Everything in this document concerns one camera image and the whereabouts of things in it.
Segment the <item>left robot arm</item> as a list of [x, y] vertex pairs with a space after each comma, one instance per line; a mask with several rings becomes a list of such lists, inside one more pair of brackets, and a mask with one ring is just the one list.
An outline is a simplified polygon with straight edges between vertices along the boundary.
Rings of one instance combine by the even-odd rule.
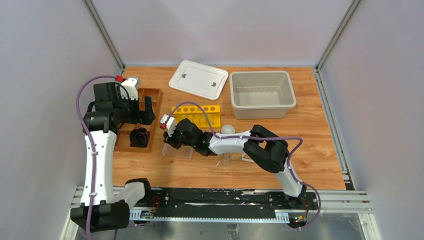
[[78, 116], [82, 120], [87, 164], [80, 206], [71, 220], [86, 233], [124, 229], [132, 209], [149, 206], [153, 193], [146, 178], [128, 180], [118, 194], [113, 188], [113, 154], [118, 131], [124, 124], [150, 125], [155, 119], [152, 99], [146, 96], [140, 110], [138, 83], [107, 82], [93, 86], [94, 101]]

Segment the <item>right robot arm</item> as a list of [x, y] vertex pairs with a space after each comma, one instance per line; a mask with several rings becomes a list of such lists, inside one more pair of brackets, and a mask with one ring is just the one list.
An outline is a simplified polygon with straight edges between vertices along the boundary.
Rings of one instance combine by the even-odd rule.
[[160, 120], [164, 142], [174, 149], [188, 146], [202, 156], [218, 156], [242, 153], [250, 157], [261, 169], [276, 176], [282, 186], [283, 198], [292, 209], [298, 209], [306, 201], [306, 186], [299, 179], [292, 164], [288, 137], [279, 137], [261, 125], [240, 133], [216, 133], [203, 131], [185, 118], [177, 122], [164, 115]]

